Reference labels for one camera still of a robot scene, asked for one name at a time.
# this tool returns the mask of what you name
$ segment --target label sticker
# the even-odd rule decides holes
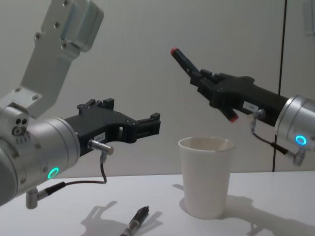
[[[101,134],[99,134],[99,135],[96,135],[96,136],[94,137],[94,140],[95,140],[95,141],[98,141],[98,142],[103,141],[103,140],[105,139],[105,133],[106,133],[106,132],[101,133]]]
[[[259,109],[258,106],[254,105],[254,104],[252,104],[252,103],[249,103],[249,102],[247,102],[247,101],[244,102],[243,108],[245,108],[245,109],[247,109],[247,110],[249,110],[249,111],[251,111],[251,112],[256,112],[256,111],[258,111],[258,109]]]

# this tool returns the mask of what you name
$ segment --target table surface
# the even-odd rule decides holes
[[[182,184],[181,175],[109,177],[106,185],[68,186],[35,210],[22,195],[0,207],[0,235],[119,236],[146,205],[150,215],[136,236],[315,235],[315,172],[231,174],[226,211],[215,220],[185,212]]]

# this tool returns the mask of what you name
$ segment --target white paper cup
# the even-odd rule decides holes
[[[210,137],[185,138],[178,145],[187,212],[200,219],[219,217],[226,205],[235,144]]]

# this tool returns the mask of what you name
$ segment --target cup rim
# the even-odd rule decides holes
[[[202,149],[195,149],[195,148],[191,148],[191,147],[187,147],[187,146],[184,146],[181,144],[181,142],[185,141],[185,140],[188,140],[188,139],[217,139],[217,140],[221,140],[221,141],[229,141],[231,144],[232,144],[232,147],[231,148],[227,148],[227,149],[224,149],[224,150],[202,150]],[[191,150],[191,151],[199,151],[199,152],[226,152],[226,151],[231,151],[233,149],[236,148],[236,145],[233,141],[229,140],[229,139],[225,139],[225,138],[220,138],[220,137],[214,137],[214,136],[211,136],[211,137],[187,137],[187,138],[184,138],[184,139],[181,139],[179,142],[178,142],[178,146],[181,147],[181,148],[184,148],[184,149],[187,149],[187,150]]]

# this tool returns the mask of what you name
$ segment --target cable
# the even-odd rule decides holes
[[[256,138],[258,138],[259,140],[263,141],[264,143],[267,143],[269,145],[271,145],[271,142],[268,140],[263,139],[262,137],[258,136],[256,133],[252,133]]]
[[[266,139],[263,139],[262,137],[260,137],[259,135],[257,135],[255,133],[255,128],[256,128],[256,121],[257,119],[259,118],[263,118],[264,116],[266,115],[266,112],[264,110],[258,110],[257,112],[254,112],[253,114],[251,114],[252,118],[253,118],[253,121],[251,123],[251,132],[252,134],[259,140],[263,141],[264,143],[272,146],[275,150],[281,152],[283,155],[287,155],[289,153],[289,150],[280,146],[280,145],[277,145],[275,144],[274,142],[270,142]]]
[[[44,193],[43,196],[41,196],[40,199],[43,199],[45,197],[48,197],[50,195],[52,195],[53,193],[61,190],[62,188],[69,186],[69,185],[73,185],[73,184],[79,184],[79,183],[97,183],[97,184],[106,184],[107,183],[107,177],[104,171],[104,163],[100,164],[100,171],[102,173],[102,177],[104,179],[104,181],[93,181],[93,180],[81,180],[81,181],[73,181],[73,182],[69,182],[69,183],[65,183],[65,182],[60,182],[57,183],[53,186],[50,186],[48,188],[45,188],[44,190],[40,191],[41,193]]]
[[[82,181],[69,182],[69,183],[66,183],[65,185],[68,186],[68,185],[79,184],[79,183],[98,183],[98,184],[106,184],[106,183],[107,183],[107,178],[106,178],[106,175],[105,175],[104,164],[103,164],[103,163],[100,164],[100,171],[101,171],[101,173],[102,173],[102,177],[103,177],[104,181],[82,180]]]

